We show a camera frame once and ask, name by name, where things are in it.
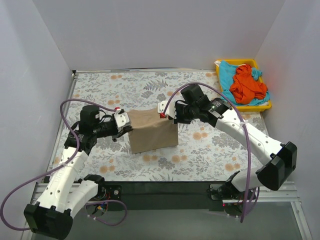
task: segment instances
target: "gray floor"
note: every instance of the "gray floor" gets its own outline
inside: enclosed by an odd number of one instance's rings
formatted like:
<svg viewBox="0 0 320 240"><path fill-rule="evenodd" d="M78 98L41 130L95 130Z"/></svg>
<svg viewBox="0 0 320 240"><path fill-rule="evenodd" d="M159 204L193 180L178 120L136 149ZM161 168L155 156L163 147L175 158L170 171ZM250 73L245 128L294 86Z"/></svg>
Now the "gray floor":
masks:
<svg viewBox="0 0 320 240"><path fill-rule="evenodd" d="M109 212L103 219L120 219L122 212ZM51 238L35 235L33 240ZM243 223L207 210L129 211L125 222L109 227L79 213L67 240L301 240L289 202L258 203Z"/></svg>

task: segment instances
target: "orange cloth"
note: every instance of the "orange cloth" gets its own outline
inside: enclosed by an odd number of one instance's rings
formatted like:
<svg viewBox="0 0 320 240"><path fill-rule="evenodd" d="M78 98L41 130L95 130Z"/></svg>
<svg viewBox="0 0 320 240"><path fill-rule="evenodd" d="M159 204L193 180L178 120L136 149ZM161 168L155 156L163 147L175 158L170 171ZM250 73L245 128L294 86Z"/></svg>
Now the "orange cloth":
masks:
<svg viewBox="0 0 320 240"><path fill-rule="evenodd" d="M267 86L263 82L255 81L251 76L251 66L248 64L236 68L233 76L234 83L230 86L237 104L249 104L254 98L264 99L267 94Z"/></svg>

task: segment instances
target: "tabletop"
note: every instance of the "tabletop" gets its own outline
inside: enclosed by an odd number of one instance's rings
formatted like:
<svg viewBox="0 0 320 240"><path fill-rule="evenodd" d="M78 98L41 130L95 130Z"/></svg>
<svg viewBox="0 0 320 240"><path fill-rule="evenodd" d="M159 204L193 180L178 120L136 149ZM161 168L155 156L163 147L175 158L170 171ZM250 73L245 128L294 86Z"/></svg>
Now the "tabletop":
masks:
<svg viewBox="0 0 320 240"><path fill-rule="evenodd" d="M80 73L72 97L89 100L108 108L121 107L125 111L148 110L167 100L183 84L202 82L220 89L212 71L155 71ZM209 99L218 94L201 87ZM182 99L180 93L173 100ZM67 111L70 124L80 119L85 104L71 102ZM242 116L266 133L259 112L244 112ZM68 129L64 126L58 149L51 166L57 166ZM247 150L226 133L210 125L192 121L178 125L179 145L143 153L131 154L128 135L113 142L111 137L100 138L77 179L98 174L107 181L225 181L235 171L246 171ZM252 168L261 166L252 156Z"/></svg>

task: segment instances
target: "white wall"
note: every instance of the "white wall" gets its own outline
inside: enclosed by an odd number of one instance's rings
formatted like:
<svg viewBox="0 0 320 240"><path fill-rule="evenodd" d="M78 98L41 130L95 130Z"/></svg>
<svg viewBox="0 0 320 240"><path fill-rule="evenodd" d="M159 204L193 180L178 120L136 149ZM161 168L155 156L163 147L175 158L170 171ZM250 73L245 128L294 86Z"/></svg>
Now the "white wall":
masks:
<svg viewBox="0 0 320 240"><path fill-rule="evenodd" d="M269 134L298 147L293 180L313 239L320 239L320 2L286 0L256 60L271 93Z"/></svg>
<svg viewBox="0 0 320 240"><path fill-rule="evenodd" d="M72 70L254 58L285 0L33 0Z"/></svg>
<svg viewBox="0 0 320 240"><path fill-rule="evenodd" d="M0 0L0 201L18 184L43 173L60 122L71 71L31 0ZM7 220L24 227L34 185L12 195ZM0 221L0 239L21 232Z"/></svg>

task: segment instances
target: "metal frame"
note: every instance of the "metal frame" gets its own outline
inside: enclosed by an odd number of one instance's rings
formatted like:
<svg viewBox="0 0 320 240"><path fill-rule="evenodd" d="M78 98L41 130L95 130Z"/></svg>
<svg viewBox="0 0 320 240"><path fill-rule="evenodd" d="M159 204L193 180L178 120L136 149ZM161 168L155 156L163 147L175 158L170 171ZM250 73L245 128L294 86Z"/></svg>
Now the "metal frame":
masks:
<svg viewBox="0 0 320 240"><path fill-rule="evenodd" d="M73 94L75 85L77 83L77 78L79 74L84 74L84 73L124 73L124 72L203 72L203 71L209 71L206 69L189 69L189 68L149 68L149 69L112 69L112 70L94 70L94 71L79 71L75 70L73 71L73 81L70 86L68 98L70 98ZM69 104L66 105L64 109L64 114L67 113L69 109ZM265 132L267 135L268 130L264 121L264 118L262 114L260 113L262 122L264 124ZM60 122L57 137L55 140L54 148L52 151L52 155L50 158L48 170L52 167L52 163L54 161L54 158L56 156L57 150L58 150L58 144L59 140L62 134L63 130L63 122ZM71 194L80 184L79 183L74 183L71 187L71 190L69 194ZM46 188L47 184L46 183L37 183L32 195L32 200L31 202L34 202L38 197L42 194L44 189ZM224 203L233 203L233 200L224 200ZM293 181L286 181L282 187L278 191L271 191L265 187L260 188L260 195L258 202L290 202L292 206L292 210L298 225L298 228L300 230L300 234L302 236L302 239L304 240L312 240L312 236L305 218L305 215L303 213L302 207L301 207L301 200L300 197L297 193L296 186ZM21 240L30 240L32 238L31 231L25 231L22 233Z"/></svg>

